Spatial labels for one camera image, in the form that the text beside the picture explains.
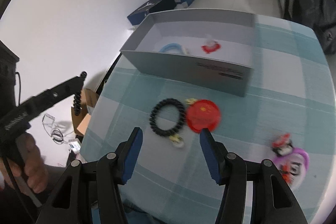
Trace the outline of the person's left hand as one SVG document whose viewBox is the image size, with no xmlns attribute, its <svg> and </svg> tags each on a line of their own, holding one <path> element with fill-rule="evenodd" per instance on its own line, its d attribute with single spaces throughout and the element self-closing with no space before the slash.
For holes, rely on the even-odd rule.
<svg viewBox="0 0 336 224">
<path fill-rule="evenodd" d="M 49 173 L 33 136 L 29 133 L 25 133 L 21 135 L 21 137 L 23 138 L 23 140 L 25 140 L 25 146 L 27 151 L 25 167 L 23 169 L 24 173 L 28 177 L 27 185 L 35 194 L 39 194 L 47 188 Z M 11 160 L 8 160 L 8 162 L 15 181 L 18 183 L 18 178 L 21 177 L 22 170 L 15 162 Z M 2 158 L 1 174 L 7 185 L 14 189 L 14 185 L 11 181 L 9 174 L 7 173 Z"/>
</svg>

